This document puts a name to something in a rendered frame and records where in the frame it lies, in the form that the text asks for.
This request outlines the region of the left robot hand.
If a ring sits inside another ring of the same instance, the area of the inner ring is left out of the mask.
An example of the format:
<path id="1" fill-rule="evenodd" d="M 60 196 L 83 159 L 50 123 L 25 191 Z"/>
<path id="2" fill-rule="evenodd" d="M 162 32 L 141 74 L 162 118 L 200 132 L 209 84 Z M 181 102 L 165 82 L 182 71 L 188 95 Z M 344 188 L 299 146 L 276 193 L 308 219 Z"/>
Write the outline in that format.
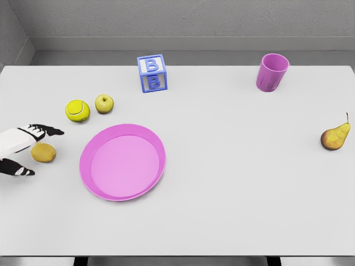
<path id="1" fill-rule="evenodd" d="M 19 153 L 46 137 L 60 135 L 64 135 L 62 130 L 41 124 L 28 124 L 0 132 L 0 173 L 9 176 L 34 176 L 33 170 L 9 159 L 10 155 Z"/>

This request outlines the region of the yellow lemon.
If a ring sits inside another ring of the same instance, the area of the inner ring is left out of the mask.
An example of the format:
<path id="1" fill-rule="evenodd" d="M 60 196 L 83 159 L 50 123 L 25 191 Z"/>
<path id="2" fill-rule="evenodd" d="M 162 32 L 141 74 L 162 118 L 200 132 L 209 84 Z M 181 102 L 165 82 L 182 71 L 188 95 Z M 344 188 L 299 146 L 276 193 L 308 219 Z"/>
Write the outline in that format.
<path id="1" fill-rule="evenodd" d="M 31 149 L 31 156 L 37 162 L 51 162 L 56 157 L 55 148 L 46 143 L 38 143 Z"/>

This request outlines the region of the pink plate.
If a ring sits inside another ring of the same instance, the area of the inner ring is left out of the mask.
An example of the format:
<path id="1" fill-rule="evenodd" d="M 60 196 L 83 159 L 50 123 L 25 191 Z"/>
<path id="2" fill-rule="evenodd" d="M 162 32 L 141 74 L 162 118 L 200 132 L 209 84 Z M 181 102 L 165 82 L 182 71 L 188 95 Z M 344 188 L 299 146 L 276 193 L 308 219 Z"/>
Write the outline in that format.
<path id="1" fill-rule="evenodd" d="M 108 201 L 128 201 L 150 191 L 161 179 L 166 152 L 159 136 L 135 124 L 97 133 L 85 146 L 79 171 L 86 188 Z"/>

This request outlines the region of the yellow tennis ball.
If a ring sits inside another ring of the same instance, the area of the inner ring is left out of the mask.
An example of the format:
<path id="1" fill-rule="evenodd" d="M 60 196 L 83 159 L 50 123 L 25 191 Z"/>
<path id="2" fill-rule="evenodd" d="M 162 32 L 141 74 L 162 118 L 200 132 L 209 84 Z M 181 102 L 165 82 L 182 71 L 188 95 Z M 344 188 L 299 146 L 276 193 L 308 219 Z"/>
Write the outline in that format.
<path id="1" fill-rule="evenodd" d="M 72 100 L 67 103 L 65 114 L 72 122 L 84 122 L 89 118 L 90 107 L 83 100 Z"/>

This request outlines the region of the green apple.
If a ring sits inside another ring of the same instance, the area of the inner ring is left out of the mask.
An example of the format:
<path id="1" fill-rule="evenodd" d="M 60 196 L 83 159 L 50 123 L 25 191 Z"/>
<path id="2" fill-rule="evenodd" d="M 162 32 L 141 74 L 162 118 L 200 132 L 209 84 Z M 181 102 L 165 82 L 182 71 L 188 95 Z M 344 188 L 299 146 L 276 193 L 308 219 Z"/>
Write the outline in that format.
<path id="1" fill-rule="evenodd" d="M 114 100 L 110 95 L 100 94 L 95 99 L 95 108 L 100 114 L 111 112 L 114 107 Z"/>

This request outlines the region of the blue letter block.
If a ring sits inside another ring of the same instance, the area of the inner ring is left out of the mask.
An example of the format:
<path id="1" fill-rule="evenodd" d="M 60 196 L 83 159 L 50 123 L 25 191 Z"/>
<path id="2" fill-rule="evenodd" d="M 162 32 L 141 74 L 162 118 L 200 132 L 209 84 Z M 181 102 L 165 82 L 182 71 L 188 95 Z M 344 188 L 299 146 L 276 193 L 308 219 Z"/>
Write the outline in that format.
<path id="1" fill-rule="evenodd" d="M 137 57 L 143 93 L 167 90 L 167 72 L 162 54 Z"/>

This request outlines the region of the pink ribbed cup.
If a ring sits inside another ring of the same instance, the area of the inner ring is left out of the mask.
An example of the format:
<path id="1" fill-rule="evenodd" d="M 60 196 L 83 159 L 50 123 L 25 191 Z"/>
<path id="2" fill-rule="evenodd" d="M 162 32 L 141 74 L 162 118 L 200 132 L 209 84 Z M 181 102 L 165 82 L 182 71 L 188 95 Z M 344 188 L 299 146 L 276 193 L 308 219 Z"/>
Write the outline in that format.
<path id="1" fill-rule="evenodd" d="M 264 55 L 257 74 L 257 87 L 264 92 L 276 90 L 289 66 L 290 62 L 281 54 Z"/>

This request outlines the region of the yellow-brown pear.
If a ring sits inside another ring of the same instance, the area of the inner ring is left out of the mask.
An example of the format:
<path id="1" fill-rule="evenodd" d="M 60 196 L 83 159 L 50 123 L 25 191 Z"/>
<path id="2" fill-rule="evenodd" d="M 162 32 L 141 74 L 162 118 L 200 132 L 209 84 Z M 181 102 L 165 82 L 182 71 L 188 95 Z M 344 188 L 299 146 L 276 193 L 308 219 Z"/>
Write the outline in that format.
<path id="1" fill-rule="evenodd" d="M 345 140 L 351 130 L 348 113 L 346 113 L 346 115 L 347 121 L 344 124 L 332 129 L 328 129 L 322 133 L 321 145 L 325 149 L 335 151 L 344 145 Z"/>

